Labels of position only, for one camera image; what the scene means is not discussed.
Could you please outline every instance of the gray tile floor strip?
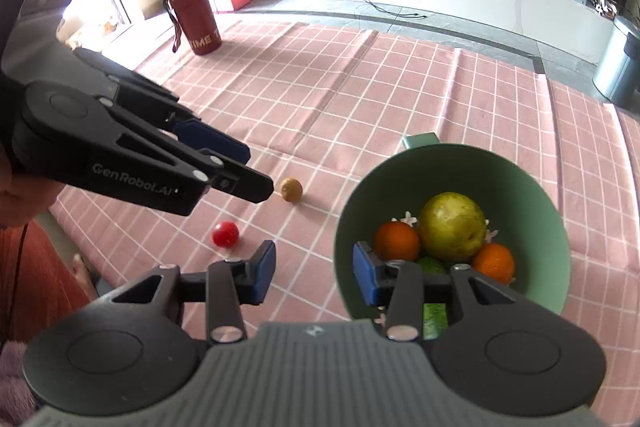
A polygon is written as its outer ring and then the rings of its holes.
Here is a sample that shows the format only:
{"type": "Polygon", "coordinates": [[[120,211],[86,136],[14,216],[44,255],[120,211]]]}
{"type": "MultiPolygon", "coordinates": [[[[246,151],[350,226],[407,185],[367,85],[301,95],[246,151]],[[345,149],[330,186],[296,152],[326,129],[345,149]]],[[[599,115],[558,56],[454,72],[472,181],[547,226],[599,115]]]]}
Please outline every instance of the gray tile floor strip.
{"type": "MultiPolygon", "coordinates": [[[[286,14],[286,15],[294,15],[294,14],[299,14],[300,12],[297,10],[255,10],[252,9],[250,11],[250,13],[255,14],[255,13],[264,13],[264,14],[286,14]]],[[[335,13],[335,12],[325,12],[325,11],[312,11],[312,10],[305,10],[305,15],[311,15],[311,16],[324,16],[324,17],[341,17],[344,19],[354,19],[354,20],[365,20],[365,21],[370,21],[370,22],[378,22],[378,23],[384,23],[384,24],[389,24],[390,23],[390,19],[388,17],[377,17],[374,15],[359,15],[359,14],[353,14],[353,13],[335,13]]],[[[497,48],[499,50],[503,50],[509,53],[512,53],[514,55],[519,55],[520,57],[524,57],[527,58],[529,60],[531,60],[531,62],[533,63],[533,68],[534,68],[534,73],[537,74],[545,74],[545,67],[542,61],[542,58],[538,55],[531,55],[527,52],[524,52],[518,48],[513,48],[512,46],[508,46],[506,44],[501,44],[500,42],[495,42],[489,39],[484,39],[482,37],[476,37],[473,35],[469,35],[463,32],[457,32],[455,30],[449,30],[446,28],[439,28],[437,26],[430,26],[428,24],[424,24],[424,23],[417,23],[417,22],[412,22],[411,20],[403,20],[400,18],[396,18],[395,20],[393,20],[392,25],[395,26],[404,26],[405,28],[415,28],[417,30],[428,30],[431,32],[435,32],[435,33],[440,33],[443,35],[447,35],[449,37],[454,37],[454,38],[458,38],[458,39],[465,39],[467,41],[473,41],[473,42],[477,42],[479,44],[484,44],[485,46],[491,46],[493,48],[497,48]]]]}

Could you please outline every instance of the white flower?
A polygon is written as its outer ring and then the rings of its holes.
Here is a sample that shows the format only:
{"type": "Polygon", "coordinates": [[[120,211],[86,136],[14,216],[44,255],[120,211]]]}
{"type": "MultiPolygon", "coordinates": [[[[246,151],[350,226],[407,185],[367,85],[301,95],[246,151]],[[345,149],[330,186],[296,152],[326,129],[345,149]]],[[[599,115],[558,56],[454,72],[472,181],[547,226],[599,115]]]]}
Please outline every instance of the white flower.
{"type": "MultiPolygon", "coordinates": [[[[397,219],[395,217],[391,218],[392,221],[397,221],[397,219]]],[[[400,220],[403,223],[408,224],[410,227],[414,226],[415,223],[418,222],[418,218],[417,217],[411,217],[411,212],[406,211],[404,213],[404,217],[400,220]]]]}
{"type": "Polygon", "coordinates": [[[498,235],[498,231],[494,230],[493,232],[489,232],[489,220],[485,219],[484,222],[486,223],[486,232],[484,234],[484,242],[485,243],[490,243],[492,241],[492,239],[498,235]]]}

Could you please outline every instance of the person's hand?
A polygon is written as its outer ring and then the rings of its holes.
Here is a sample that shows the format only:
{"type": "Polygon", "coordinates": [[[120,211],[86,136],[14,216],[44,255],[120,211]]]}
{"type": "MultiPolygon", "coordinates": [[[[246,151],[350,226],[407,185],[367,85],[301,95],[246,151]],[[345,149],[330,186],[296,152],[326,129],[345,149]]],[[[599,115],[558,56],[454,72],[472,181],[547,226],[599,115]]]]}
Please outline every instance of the person's hand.
{"type": "Polygon", "coordinates": [[[55,203],[64,186],[29,174],[13,174],[0,144],[0,225],[25,225],[55,203]]]}

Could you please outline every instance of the trash can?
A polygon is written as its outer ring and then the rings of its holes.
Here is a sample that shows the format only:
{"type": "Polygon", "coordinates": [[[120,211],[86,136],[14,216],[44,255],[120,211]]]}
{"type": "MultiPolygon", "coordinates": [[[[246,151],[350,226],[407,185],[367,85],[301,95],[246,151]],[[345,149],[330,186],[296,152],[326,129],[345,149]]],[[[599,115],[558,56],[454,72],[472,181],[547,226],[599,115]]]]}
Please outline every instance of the trash can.
{"type": "Polygon", "coordinates": [[[602,95],[620,107],[626,107],[640,86],[640,28],[624,17],[616,16],[613,31],[593,84],[602,95]]]}

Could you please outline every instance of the pink fluffy fabric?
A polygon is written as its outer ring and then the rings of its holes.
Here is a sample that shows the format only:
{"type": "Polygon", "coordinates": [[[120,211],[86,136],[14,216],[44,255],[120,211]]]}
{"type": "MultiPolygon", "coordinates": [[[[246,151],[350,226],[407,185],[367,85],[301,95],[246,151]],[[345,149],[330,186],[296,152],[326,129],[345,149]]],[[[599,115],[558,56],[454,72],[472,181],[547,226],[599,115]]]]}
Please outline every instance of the pink fluffy fabric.
{"type": "Polygon", "coordinates": [[[35,412],[35,402],[22,377],[26,344],[7,342],[0,355],[0,426],[17,426],[35,412]]]}

